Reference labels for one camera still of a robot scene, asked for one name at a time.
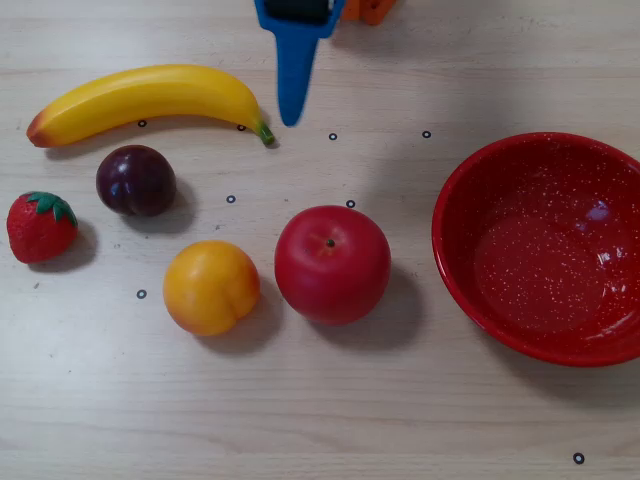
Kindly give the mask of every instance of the table surface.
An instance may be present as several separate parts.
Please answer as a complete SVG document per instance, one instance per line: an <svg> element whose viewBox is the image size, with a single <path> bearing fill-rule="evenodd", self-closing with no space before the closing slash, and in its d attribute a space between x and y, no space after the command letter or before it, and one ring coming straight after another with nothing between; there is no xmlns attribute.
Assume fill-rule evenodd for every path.
<svg viewBox="0 0 640 480"><path fill-rule="evenodd" d="M32 268L0 237L0 476L640 478L640 364L578 370L509 351L456 306L430 244L445 179L494 140L568 131L640 154L637 13L637 0L400 1L382 26L340 24L322 42L306 113L286 129L250 0L3 2L0 205L56 192L81 236ZM280 147L185 118L60 150L26 139L70 88L162 63L237 75ZM120 218L96 195L98 164L128 143L179 177L159 218ZM273 251L294 214L348 200L386 232L392 279L368 319L324 330L281 299ZM199 340L171 321L161 285L204 239L252 256L263 299Z"/></svg>

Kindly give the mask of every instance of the plum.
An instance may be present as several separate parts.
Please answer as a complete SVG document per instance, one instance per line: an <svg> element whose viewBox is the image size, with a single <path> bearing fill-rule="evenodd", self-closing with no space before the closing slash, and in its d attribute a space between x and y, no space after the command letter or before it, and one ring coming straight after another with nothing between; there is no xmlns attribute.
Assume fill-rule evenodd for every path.
<svg viewBox="0 0 640 480"><path fill-rule="evenodd" d="M112 152L98 168L100 200L124 215L152 217L167 210L176 196L176 176L160 153L143 145Z"/></svg>

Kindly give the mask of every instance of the red strawberry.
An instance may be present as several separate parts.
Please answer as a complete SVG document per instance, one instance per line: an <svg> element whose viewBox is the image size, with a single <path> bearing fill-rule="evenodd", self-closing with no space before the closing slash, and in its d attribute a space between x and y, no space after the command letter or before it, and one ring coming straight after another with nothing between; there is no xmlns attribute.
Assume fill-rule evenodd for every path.
<svg viewBox="0 0 640 480"><path fill-rule="evenodd" d="M7 218L9 245L22 263L39 263L64 252L78 234L67 202L45 192L30 192L13 202Z"/></svg>

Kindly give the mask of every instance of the speckled red bowl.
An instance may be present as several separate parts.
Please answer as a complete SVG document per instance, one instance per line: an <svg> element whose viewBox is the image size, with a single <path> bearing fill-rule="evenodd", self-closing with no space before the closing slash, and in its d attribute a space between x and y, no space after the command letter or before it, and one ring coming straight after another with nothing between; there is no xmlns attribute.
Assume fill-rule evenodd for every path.
<svg viewBox="0 0 640 480"><path fill-rule="evenodd" d="M640 356L640 169L565 133L493 143L453 172L433 249L465 313L541 360L612 365Z"/></svg>

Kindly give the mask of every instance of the banana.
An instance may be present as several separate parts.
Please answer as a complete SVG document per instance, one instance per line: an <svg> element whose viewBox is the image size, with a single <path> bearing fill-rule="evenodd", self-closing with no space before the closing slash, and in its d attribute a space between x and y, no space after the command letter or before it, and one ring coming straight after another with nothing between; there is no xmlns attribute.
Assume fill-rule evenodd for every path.
<svg viewBox="0 0 640 480"><path fill-rule="evenodd" d="M255 96L228 73L197 65L159 65L94 80L55 100L27 130L36 147L60 147L105 130L167 115L201 115L274 137Z"/></svg>

